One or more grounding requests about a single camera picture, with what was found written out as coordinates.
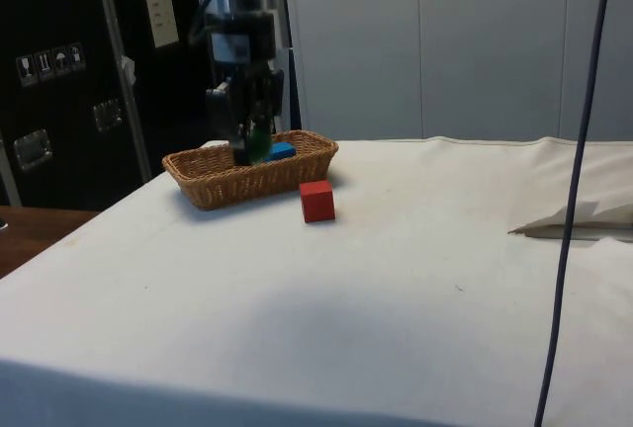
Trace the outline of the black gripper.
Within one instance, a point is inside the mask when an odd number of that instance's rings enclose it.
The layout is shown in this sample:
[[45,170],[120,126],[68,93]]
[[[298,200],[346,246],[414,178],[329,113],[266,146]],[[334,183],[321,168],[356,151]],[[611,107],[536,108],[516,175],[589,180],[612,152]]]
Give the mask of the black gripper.
[[236,165],[254,163],[254,125],[271,127],[281,114],[283,71],[267,61],[230,68],[216,87],[206,91],[205,104],[215,127],[236,127],[230,146]]

